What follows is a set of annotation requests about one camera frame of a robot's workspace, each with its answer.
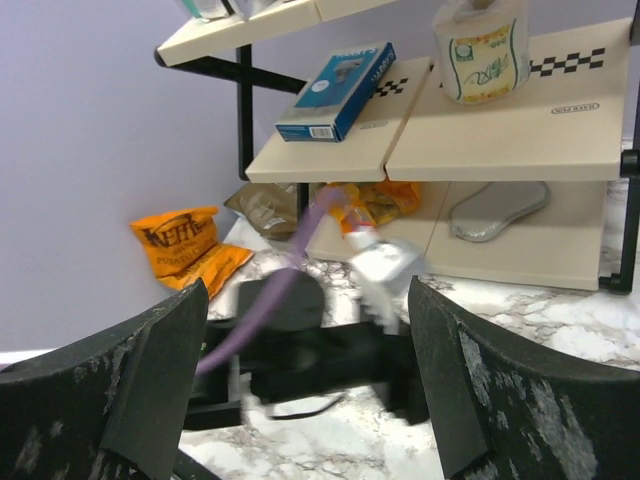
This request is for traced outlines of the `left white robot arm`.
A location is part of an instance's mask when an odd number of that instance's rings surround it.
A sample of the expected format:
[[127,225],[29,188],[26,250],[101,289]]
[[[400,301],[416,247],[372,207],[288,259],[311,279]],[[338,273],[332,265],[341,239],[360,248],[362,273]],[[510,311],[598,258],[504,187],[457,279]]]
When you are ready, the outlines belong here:
[[387,332],[359,301],[355,322],[324,327],[325,304],[319,283],[299,278],[241,351],[196,375],[185,429],[241,425],[243,374],[250,377],[250,393],[266,407],[331,394],[326,406],[332,408],[343,391],[369,386],[387,412],[410,425],[426,422],[429,411],[408,324],[396,319]]

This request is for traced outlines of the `orange snack bag on shelf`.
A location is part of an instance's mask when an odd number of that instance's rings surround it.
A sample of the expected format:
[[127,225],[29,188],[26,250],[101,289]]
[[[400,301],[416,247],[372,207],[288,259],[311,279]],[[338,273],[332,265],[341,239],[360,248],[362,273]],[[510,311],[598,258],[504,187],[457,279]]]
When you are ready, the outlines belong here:
[[340,199],[329,207],[343,235],[361,228],[377,229],[394,219],[418,210],[422,203],[417,182],[332,182],[324,189],[341,191]]

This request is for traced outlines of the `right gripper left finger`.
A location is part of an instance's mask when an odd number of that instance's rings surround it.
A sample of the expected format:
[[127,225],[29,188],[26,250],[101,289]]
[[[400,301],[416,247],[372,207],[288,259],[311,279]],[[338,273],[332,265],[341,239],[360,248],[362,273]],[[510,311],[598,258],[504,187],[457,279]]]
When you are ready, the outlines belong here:
[[4,479],[168,479],[204,338],[195,282],[1,372]]

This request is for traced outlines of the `brown snack bag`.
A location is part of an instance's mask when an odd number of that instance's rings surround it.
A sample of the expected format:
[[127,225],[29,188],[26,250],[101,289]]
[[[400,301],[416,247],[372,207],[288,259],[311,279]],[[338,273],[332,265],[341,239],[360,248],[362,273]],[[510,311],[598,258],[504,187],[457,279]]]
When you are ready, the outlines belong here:
[[297,230],[295,184],[246,183],[224,205],[266,239],[287,240]]

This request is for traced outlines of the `beige three-tier shelf rack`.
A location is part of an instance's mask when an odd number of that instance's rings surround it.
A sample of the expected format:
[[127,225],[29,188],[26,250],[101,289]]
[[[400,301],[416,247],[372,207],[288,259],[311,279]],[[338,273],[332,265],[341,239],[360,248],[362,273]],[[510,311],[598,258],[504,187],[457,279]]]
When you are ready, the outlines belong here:
[[[382,228],[419,246],[438,275],[569,289],[632,290],[639,232],[639,152],[623,149],[623,113],[637,17],[539,35],[532,80],[503,100],[463,106],[422,57],[396,63],[341,143],[253,148],[252,91],[297,93],[303,81],[259,69],[254,42],[371,8],[368,1],[301,1],[248,21],[187,22],[154,53],[165,68],[238,86],[239,169],[253,182],[418,182],[426,203]],[[454,204],[488,182],[545,181],[551,204],[496,239],[454,237]]]

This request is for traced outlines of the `teal Rio box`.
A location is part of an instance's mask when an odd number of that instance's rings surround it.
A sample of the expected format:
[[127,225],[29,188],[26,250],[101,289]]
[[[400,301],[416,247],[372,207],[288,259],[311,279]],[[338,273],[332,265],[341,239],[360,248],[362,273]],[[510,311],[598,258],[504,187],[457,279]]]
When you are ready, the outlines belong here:
[[219,0],[180,0],[180,3],[193,18],[206,21],[223,19],[228,14],[223,2]]

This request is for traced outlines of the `silver Rio box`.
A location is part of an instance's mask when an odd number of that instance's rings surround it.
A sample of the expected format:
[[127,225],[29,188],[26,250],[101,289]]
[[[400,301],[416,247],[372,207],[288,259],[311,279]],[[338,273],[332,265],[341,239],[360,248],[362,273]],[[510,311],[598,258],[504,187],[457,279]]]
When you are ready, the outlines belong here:
[[276,3],[277,0],[236,0],[238,10],[244,18],[252,18]]

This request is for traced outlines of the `orange Kettle chips bag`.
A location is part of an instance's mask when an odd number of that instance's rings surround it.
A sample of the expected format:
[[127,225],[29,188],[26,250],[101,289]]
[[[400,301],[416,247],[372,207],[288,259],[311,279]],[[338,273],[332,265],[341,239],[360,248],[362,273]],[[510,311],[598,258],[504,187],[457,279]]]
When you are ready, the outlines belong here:
[[129,227],[142,245],[158,282],[179,291],[202,280],[209,298],[251,260],[250,249],[218,240],[215,206],[187,208],[147,216]]

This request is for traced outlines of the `toilet paper roll pack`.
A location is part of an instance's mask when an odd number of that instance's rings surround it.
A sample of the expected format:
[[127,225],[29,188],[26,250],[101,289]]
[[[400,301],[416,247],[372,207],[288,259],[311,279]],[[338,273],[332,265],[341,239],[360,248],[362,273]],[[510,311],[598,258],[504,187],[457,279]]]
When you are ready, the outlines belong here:
[[447,95],[464,105],[502,98],[530,77],[526,1],[447,1],[432,21]]

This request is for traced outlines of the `grey silver pouch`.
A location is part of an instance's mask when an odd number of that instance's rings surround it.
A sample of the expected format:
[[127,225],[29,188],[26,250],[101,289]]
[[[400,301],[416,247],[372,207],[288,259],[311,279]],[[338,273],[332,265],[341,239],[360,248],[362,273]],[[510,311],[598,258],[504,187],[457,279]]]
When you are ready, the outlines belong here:
[[550,197],[544,181],[489,182],[451,209],[449,231],[467,242],[489,242],[511,223],[545,208]]

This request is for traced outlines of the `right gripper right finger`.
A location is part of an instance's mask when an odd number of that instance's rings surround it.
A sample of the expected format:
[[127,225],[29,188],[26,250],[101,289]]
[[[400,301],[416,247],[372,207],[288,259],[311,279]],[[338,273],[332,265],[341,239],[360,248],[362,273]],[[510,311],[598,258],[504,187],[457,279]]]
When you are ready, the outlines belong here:
[[413,279],[411,335],[448,479],[635,479],[639,375],[561,353]]

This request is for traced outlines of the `blue razor box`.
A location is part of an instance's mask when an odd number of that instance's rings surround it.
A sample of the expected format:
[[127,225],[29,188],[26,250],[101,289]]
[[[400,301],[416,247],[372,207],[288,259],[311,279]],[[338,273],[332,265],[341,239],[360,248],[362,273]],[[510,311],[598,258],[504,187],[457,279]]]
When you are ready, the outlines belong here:
[[282,140],[343,141],[395,60],[390,42],[333,51],[275,123]]

